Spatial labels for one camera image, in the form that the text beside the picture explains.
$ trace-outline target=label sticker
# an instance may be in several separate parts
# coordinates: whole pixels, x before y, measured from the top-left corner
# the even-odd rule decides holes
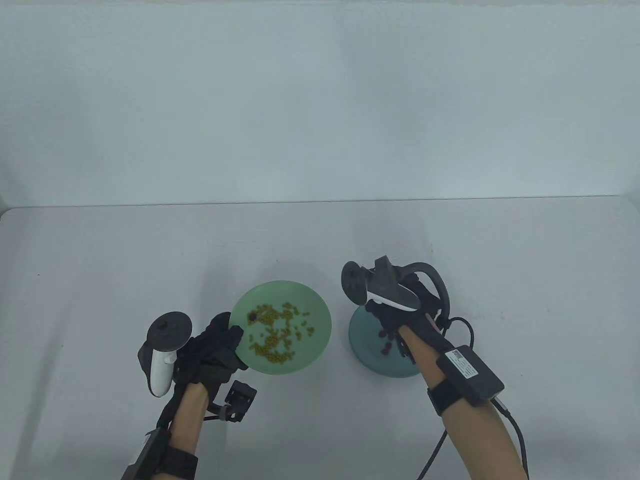
[[[458,350],[448,351],[445,355],[466,379],[478,375],[478,370]]]
[[[131,461],[129,462],[130,465],[133,465],[137,462],[138,457],[140,456],[140,454],[142,453],[142,450],[145,449],[145,445],[147,444],[147,442],[149,441],[149,437],[151,436],[151,432],[147,433],[147,435],[145,436],[144,441],[142,442],[142,446],[140,447],[140,450],[136,450],[135,455],[131,458]]]

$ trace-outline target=white table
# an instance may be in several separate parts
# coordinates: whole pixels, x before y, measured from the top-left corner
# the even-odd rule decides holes
[[[309,285],[333,316],[297,374],[238,378],[241,424],[205,425],[200,479],[405,479],[442,426],[419,377],[355,360],[347,260],[426,260],[525,433],[536,479],[640,471],[640,216],[549,198],[16,209],[0,220],[0,480],[119,478],[167,398],[136,352],[181,310],[201,330],[256,284]],[[466,342],[455,329],[454,342]],[[429,478],[465,478],[447,441]]]

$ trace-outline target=black cable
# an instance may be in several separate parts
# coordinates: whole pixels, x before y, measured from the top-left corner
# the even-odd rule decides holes
[[[473,350],[474,344],[476,343],[476,335],[474,333],[474,328],[471,326],[471,324],[469,323],[469,321],[466,318],[453,317],[451,319],[451,322],[455,322],[456,320],[459,321],[459,322],[464,323],[467,326],[467,328],[469,330],[469,348],[471,350]]]
[[[495,407],[495,409],[500,412],[502,414],[502,416],[504,418],[506,418],[509,423],[511,424],[511,426],[513,426],[513,429],[516,431],[516,435],[518,436],[518,443],[520,444],[520,457],[522,458],[522,468],[524,469],[524,472],[527,474],[527,478],[529,478],[529,464],[527,462],[527,448],[524,444],[524,436],[522,435],[522,431],[520,430],[520,427],[518,426],[518,422],[516,422],[516,420],[513,418],[511,412],[504,406],[504,404],[502,402],[500,402],[500,400],[498,400],[497,398],[494,398],[493,400],[491,400],[491,403],[493,403],[493,406]]]
[[[440,437],[440,439],[438,440],[438,444],[433,449],[433,453],[431,453],[431,456],[427,460],[427,464],[422,469],[422,472],[420,472],[420,475],[418,475],[417,480],[422,480],[424,478],[424,476],[427,474],[427,470],[429,470],[429,468],[431,468],[431,464],[433,463],[433,461],[438,456],[438,453],[440,453],[440,449],[442,448],[442,444],[444,443],[444,441],[447,439],[447,435],[448,435],[447,431],[445,430],[442,433],[442,436]]]

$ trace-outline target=black glove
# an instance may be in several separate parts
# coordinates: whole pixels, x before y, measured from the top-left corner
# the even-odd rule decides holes
[[[230,312],[216,315],[204,332],[190,338],[177,352],[175,384],[203,384],[210,403],[221,384],[228,382],[238,369],[247,369],[236,355],[244,331],[239,326],[229,328],[230,316]]]
[[[438,310],[442,308],[440,299],[427,290],[427,287],[422,284],[415,273],[408,275],[400,284],[407,287],[420,299],[420,308],[415,312],[399,310],[384,303],[376,303],[373,300],[369,300],[365,305],[365,309],[380,320],[382,328],[389,333],[395,332],[402,325],[411,326],[416,321],[430,324],[424,314],[429,314],[432,319],[435,319]]]
[[[373,300],[367,302],[365,309],[380,320],[380,325],[390,334],[390,339],[396,338],[398,349],[402,356],[408,356],[415,363],[406,343],[396,333],[397,329],[402,325],[408,326],[422,341],[441,354],[452,349],[453,345],[425,317],[425,314],[429,314],[432,319],[435,319],[438,310],[442,309],[440,299],[427,290],[427,287],[420,282],[415,273],[408,275],[400,284],[418,296],[420,299],[420,308],[418,310],[407,312],[383,303],[376,303]],[[438,319],[438,322],[445,325],[445,328],[448,328],[450,324],[448,319],[445,319],[445,321]]]

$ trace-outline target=hand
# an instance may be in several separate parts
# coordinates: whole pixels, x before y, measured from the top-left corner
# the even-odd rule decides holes
[[[202,383],[213,402],[220,385],[226,383],[238,369],[247,366],[236,355],[244,331],[238,326],[229,328],[230,312],[216,315],[209,326],[180,348],[175,363],[176,385]]]
[[[427,317],[437,332],[438,330],[435,328],[432,319],[436,317],[438,310],[442,308],[440,299],[427,290],[415,273],[407,276],[400,284],[418,296],[418,299],[420,299],[420,308],[418,310],[407,312],[383,303],[376,303],[373,300],[367,302],[365,309],[380,320],[380,325],[387,332],[395,332],[402,325],[411,326],[415,322],[427,321]]]

